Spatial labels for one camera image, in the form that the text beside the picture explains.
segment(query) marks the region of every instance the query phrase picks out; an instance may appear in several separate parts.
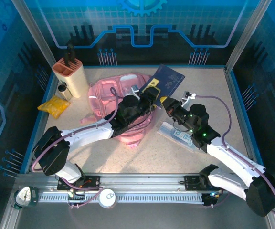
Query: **blue booklet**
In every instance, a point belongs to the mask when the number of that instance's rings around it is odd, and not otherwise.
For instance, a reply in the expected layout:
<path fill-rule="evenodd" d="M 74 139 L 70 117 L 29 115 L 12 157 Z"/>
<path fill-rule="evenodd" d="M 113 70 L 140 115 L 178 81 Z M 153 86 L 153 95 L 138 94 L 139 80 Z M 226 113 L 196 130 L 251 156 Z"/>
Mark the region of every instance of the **blue booklet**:
<path fill-rule="evenodd" d="M 160 98 L 164 96 L 171 96 L 179 87 L 184 78 L 184 75 L 161 64 L 154 75 L 141 87 L 140 92 L 144 91 L 148 87 L 157 87 L 160 89 L 160 94 L 155 101 L 155 105 L 162 109 L 163 105 Z"/>

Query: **speckled countertop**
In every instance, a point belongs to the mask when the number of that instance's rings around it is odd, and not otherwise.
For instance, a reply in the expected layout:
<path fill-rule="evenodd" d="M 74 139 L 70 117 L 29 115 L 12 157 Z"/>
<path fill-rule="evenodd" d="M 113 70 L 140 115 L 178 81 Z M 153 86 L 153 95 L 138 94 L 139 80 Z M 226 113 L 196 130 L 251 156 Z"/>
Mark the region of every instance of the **speckled countertop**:
<path fill-rule="evenodd" d="M 153 75 L 157 68 L 86 68 L 89 82 L 125 73 L 143 73 Z M 247 155 L 242 133 L 223 73 L 223 69 L 200 69 L 189 67 L 173 67 L 186 76 L 173 97 L 180 99 L 184 91 L 198 95 L 215 95 L 222 98 L 229 106 L 232 114 L 232 128 L 226 140 L 237 150 Z M 59 130 L 81 126 L 80 119 L 91 113 L 88 99 L 82 96 L 72 98 L 71 105 L 59 119 L 49 116 L 46 129 L 57 126 Z M 213 99 L 198 99 L 193 103 L 206 106 L 210 115 L 209 124 L 223 134 L 229 124 L 228 114 L 224 106 Z M 68 156 L 72 163 L 77 163 L 84 172 L 102 173 L 197 173 L 209 164 L 226 168 L 216 158 L 203 151 L 189 151 L 157 133 L 163 121 L 171 122 L 164 110 L 158 110 L 154 127 L 146 134 L 140 145 L 130 149 L 118 140 L 108 139 L 94 142 L 74 150 Z"/>

